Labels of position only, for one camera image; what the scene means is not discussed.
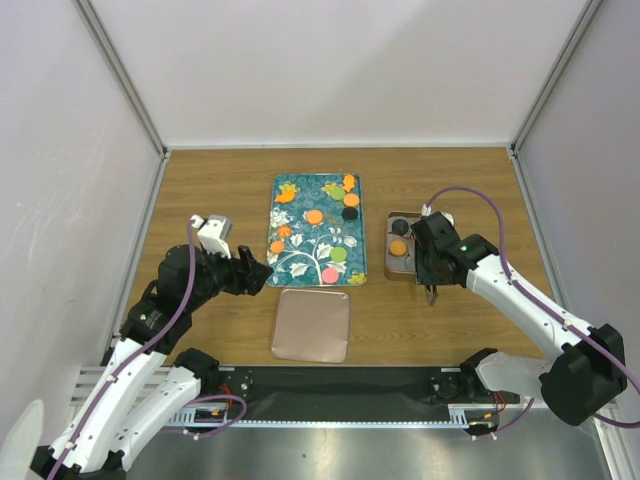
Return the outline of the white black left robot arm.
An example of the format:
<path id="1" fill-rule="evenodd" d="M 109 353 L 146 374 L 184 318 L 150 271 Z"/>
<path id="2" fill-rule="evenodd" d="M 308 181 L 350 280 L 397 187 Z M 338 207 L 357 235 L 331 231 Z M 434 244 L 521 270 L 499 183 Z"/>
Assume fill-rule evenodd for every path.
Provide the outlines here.
<path id="1" fill-rule="evenodd" d="M 246 246 L 237 255 L 192 244 L 167 251 L 156 279 L 129 311 L 103 373 L 80 411 L 30 469 L 43 479 L 123 479 L 172 416 L 195 400 L 234 401 L 221 393 L 219 363 L 190 348 L 155 390 L 142 390 L 192 326 L 193 313 L 220 293 L 258 294 L 273 270 Z"/>

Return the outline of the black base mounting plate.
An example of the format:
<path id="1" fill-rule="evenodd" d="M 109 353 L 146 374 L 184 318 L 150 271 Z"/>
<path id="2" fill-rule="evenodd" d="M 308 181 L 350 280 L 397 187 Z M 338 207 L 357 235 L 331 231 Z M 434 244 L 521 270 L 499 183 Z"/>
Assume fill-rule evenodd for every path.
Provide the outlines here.
<path id="1" fill-rule="evenodd" d="M 449 419 L 452 405 L 484 411 L 519 396 L 497 396 L 458 367 L 235 366 L 222 383 L 245 399 L 247 420 L 262 422 L 429 422 Z"/>

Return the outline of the black round cookie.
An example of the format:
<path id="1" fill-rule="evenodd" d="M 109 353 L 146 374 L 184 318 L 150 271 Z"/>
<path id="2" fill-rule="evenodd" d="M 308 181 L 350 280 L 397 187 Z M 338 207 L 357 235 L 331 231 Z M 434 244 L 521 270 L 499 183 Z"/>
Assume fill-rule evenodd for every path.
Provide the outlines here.
<path id="1" fill-rule="evenodd" d="M 396 219 L 391 224 L 391 232 L 394 235 L 404 237 L 409 231 L 409 224 L 405 219 Z"/>
<path id="2" fill-rule="evenodd" d="M 355 207 L 346 207 L 342 210 L 341 215 L 345 221 L 351 222 L 358 219 L 359 212 Z"/>

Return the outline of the teal floral serving tray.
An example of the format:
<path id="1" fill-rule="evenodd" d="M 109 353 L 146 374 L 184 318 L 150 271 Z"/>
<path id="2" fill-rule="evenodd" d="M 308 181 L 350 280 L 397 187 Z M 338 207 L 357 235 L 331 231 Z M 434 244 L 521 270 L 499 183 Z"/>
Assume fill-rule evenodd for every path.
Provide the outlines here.
<path id="1" fill-rule="evenodd" d="M 343 177 L 352 174 L 356 186 L 349 193 L 360 197 L 356 207 L 359 217 L 345 221 L 341 212 L 346 206 L 331 198 L 334 187 L 341 187 Z M 311 225 L 306 213 L 320 210 L 323 223 Z M 288 225 L 291 236 L 280 238 L 277 228 Z M 274 241 L 283 241 L 285 249 L 279 254 L 270 252 Z M 343 247 L 347 259 L 336 263 L 330 258 L 333 247 Z M 273 273 L 267 284 L 274 288 L 356 287 L 367 281 L 368 264 L 366 233 L 360 176 L 355 173 L 287 173 L 274 178 L 267 234 L 267 262 Z M 322 281 L 322 271 L 335 268 L 339 280 L 335 284 Z"/>

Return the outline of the green round cookie upper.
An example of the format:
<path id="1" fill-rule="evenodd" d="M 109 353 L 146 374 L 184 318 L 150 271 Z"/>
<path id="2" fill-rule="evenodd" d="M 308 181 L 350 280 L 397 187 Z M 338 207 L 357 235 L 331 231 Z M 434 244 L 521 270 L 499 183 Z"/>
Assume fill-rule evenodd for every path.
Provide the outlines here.
<path id="1" fill-rule="evenodd" d="M 330 196 L 336 201 L 342 201 L 346 195 L 346 191 L 341 187 L 334 187 L 331 189 Z"/>

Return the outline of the pink round cookie lower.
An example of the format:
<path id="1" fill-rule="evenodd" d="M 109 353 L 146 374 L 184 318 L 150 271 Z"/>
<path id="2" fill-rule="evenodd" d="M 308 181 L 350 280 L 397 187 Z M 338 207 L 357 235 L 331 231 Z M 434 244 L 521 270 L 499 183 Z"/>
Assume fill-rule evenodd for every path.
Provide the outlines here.
<path id="1" fill-rule="evenodd" d="M 321 275 L 322 281 L 325 284 L 335 284 L 339 280 L 339 277 L 340 273 L 332 267 L 324 269 Z"/>

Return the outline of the metal slotted tongs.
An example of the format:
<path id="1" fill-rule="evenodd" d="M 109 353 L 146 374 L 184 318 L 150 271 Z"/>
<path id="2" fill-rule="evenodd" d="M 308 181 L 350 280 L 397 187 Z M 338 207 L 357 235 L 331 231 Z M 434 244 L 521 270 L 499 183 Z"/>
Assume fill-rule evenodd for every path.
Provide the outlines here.
<path id="1" fill-rule="evenodd" d="M 433 307 L 438 300 L 438 287 L 436 285 L 426 285 L 425 294 L 428 305 Z"/>

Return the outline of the rose gold tin lid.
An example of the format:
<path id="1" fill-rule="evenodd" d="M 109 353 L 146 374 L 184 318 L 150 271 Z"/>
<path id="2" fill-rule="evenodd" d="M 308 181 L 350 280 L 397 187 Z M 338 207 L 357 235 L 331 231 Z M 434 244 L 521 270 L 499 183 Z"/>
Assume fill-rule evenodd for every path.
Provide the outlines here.
<path id="1" fill-rule="evenodd" d="M 346 360 L 350 297 L 327 289 L 284 289 L 278 299 L 271 342 L 283 360 L 341 364 Z"/>

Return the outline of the orange pumpkin cookie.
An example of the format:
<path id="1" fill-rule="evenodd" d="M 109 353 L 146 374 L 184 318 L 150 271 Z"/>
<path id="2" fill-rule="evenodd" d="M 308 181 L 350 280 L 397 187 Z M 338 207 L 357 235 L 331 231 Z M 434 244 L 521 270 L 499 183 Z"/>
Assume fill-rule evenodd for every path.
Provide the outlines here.
<path id="1" fill-rule="evenodd" d="M 280 238 L 288 238 L 291 236 L 291 228 L 288 225 L 281 225 L 277 228 L 277 234 Z"/>

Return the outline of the rose gold cookie tin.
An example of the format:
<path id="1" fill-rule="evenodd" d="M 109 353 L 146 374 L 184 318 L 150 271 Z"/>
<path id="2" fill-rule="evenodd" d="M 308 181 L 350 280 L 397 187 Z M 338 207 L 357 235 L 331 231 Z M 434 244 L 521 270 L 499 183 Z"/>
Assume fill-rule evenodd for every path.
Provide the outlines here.
<path id="1" fill-rule="evenodd" d="M 402 237 L 391 232 L 391 224 L 396 219 L 405 219 L 409 224 L 408 233 Z M 431 247 L 441 251 L 446 244 L 451 244 L 457 239 L 454 233 L 455 221 L 453 216 L 446 212 L 436 211 L 435 214 L 423 216 L 420 213 L 391 212 L 386 220 L 385 236 L 385 276 L 390 280 L 411 281 L 416 283 L 415 277 L 415 243 L 423 247 Z M 389 244 L 393 240 L 403 240 L 408 252 L 403 257 L 394 257 L 389 253 Z"/>

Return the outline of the green round cookie lower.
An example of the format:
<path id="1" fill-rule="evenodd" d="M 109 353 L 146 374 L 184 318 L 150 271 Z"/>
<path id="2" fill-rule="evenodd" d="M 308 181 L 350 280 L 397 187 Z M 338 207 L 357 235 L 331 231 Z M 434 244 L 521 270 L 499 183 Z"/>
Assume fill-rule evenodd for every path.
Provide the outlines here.
<path id="1" fill-rule="evenodd" d="M 330 251 L 330 258 L 333 262 L 340 263 L 347 259 L 347 251 L 343 247 L 333 247 Z"/>

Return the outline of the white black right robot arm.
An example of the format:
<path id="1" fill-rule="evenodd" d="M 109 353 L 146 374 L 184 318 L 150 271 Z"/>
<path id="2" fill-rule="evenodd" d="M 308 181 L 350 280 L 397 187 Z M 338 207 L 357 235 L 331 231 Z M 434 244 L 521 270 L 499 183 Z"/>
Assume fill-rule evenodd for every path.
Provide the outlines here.
<path id="1" fill-rule="evenodd" d="M 411 226 L 418 284 L 431 297 L 459 285 L 510 319 L 543 353 L 541 360 L 484 349 L 464 362 L 462 394 L 482 402 L 495 391 L 541 399 L 564 423 L 579 426 L 627 387 L 621 334 L 564 310 L 524 279 L 484 237 L 459 237 L 436 211 Z"/>

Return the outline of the orange leaf cookie top right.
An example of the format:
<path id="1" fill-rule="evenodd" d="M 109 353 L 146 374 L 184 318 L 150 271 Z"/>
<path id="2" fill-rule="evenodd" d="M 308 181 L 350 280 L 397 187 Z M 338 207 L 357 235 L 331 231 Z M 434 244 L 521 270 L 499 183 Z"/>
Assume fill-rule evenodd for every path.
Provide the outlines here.
<path id="1" fill-rule="evenodd" d="M 351 192 L 356 186 L 356 178 L 352 174 L 346 174 L 343 177 L 342 188 L 345 192 Z"/>

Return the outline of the green round cookie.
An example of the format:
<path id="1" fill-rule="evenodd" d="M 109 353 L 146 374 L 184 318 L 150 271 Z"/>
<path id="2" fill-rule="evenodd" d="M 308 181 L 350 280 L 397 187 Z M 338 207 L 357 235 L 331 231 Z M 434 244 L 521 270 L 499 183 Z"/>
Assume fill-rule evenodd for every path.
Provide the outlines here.
<path id="1" fill-rule="evenodd" d="M 342 201 L 346 195 L 346 191 L 341 187 L 334 187 L 331 189 L 330 196 L 336 201 Z"/>
<path id="2" fill-rule="evenodd" d="M 340 263 L 347 259 L 347 251 L 343 247 L 333 247 L 330 251 L 330 258 L 333 262 Z"/>

